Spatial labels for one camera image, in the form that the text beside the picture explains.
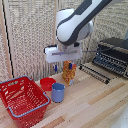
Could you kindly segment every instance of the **wicker wall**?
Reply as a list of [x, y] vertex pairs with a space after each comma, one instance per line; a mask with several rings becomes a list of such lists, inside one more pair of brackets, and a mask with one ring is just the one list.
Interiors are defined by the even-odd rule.
[[4, 1], [14, 77], [34, 80], [51, 75], [44, 48], [53, 43], [55, 1]]
[[3, 6], [2, 2], [0, 1], [0, 82], [12, 78], [10, 55], [5, 31], [6, 28], [3, 14]]

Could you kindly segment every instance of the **woven panel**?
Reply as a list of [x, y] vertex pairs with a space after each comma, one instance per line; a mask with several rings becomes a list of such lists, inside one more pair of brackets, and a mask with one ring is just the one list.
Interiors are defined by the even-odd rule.
[[[124, 39], [128, 30], [128, 0], [104, 9], [96, 16], [94, 31], [88, 50], [96, 50], [97, 41], [116, 37]], [[94, 53], [87, 54], [87, 62], [91, 61]]]
[[8, 52], [8, 46], [7, 42], [5, 40], [5, 24], [4, 24], [4, 18], [3, 18], [3, 12], [2, 12], [2, 4], [0, 2], [0, 82], [6, 81], [8, 79], [12, 78], [11, 73], [11, 65], [9, 60], [9, 54]]
[[53, 42], [53, 0], [9, 0], [13, 35], [15, 77], [27, 75], [34, 80], [51, 75], [44, 48]]

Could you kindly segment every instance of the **black object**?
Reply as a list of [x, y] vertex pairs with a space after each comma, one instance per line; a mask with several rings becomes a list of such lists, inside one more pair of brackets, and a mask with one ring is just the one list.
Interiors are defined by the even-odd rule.
[[118, 38], [109, 38], [100, 42], [101, 43], [98, 45], [97, 51], [101, 52], [96, 53], [92, 62], [128, 78], [128, 52], [125, 52], [128, 49], [128, 41], [119, 45], [121, 48], [120, 50], [119, 47], [116, 47], [108, 51], [103, 50], [118, 45], [120, 42], [123, 42], [123, 40]]
[[105, 84], [108, 84], [109, 81], [110, 81], [110, 79], [108, 77], [100, 74], [99, 72], [94, 71], [93, 69], [91, 69], [91, 68], [89, 68], [89, 67], [87, 67], [85, 65], [82, 65], [81, 64], [80, 67], [79, 67], [79, 69], [82, 70], [82, 71], [84, 71], [84, 72], [86, 72], [86, 73], [88, 73], [88, 74], [90, 74], [91, 76], [97, 78], [98, 80], [104, 82]]

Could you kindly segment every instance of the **basket handle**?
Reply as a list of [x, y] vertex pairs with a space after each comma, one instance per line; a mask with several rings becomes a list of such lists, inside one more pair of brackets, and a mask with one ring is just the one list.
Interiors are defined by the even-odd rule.
[[36, 107], [36, 108], [34, 108], [34, 109], [32, 109], [32, 110], [28, 111], [28, 112], [25, 112], [25, 113], [21, 114], [21, 115], [15, 115], [15, 114], [13, 113], [13, 111], [12, 111], [11, 107], [7, 107], [6, 109], [9, 109], [9, 110], [10, 110], [10, 112], [11, 112], [11, 114], [12, 114], [14, 117], [16, 117], [16, 118], [19, 118], [19, 117], [25, 116], [25, 115], [29, 114], [30, 112], [33, 112], [33, 111], [35, 111], [35, 110], [37, 110], [37, 109], [39, 109], [39, 108], [41, 108], [41, 107], [43, 107], [43, 106], [45, 106], [45, 105], [49, 104], [49, 102], [50, 102], [49, 97], [45, 94], [45, 92], [43, 92], [43, 95], [48, 99], [48, 102], [47, 102], [47, 103], [42, 104], [42, 105], [40, 105], [40, 106], [38, 106], [38, 107]]
[[22, 77], [27, 77], [30, 81], [32, 81], [32, 79], [30, 79], [28, 76], [21, 76], [21, 77], [17, 77], [17, 78], [13, 78], [13, 79], [10, 79], [10, 80], [1, 82], [0, 84], [6, 83], [6, 82], [10, 82], [10, 81], [12, 81], [12, 80], [17, 80], [17, 79], [22, 78]]

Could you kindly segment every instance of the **cable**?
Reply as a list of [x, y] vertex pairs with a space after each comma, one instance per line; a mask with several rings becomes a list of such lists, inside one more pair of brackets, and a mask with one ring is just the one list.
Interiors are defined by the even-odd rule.
[[109, 50], [111, 50], [111, 49], [113, 49], [113, 48], [118, 47], [119, 45], [125, 43], [126, 41], [128, 41], [128, 39], [124, 40], [123, 42], [119, 43], [117, 46], [114, 46], [114, 47], [112, 47], [112, 48], [108, 48], [108, 49], [104, 49], [104, 50], [99, 50], [99, 51], [82, 51], [82, 52], [105, 52], [105, 51], [109, 51]]

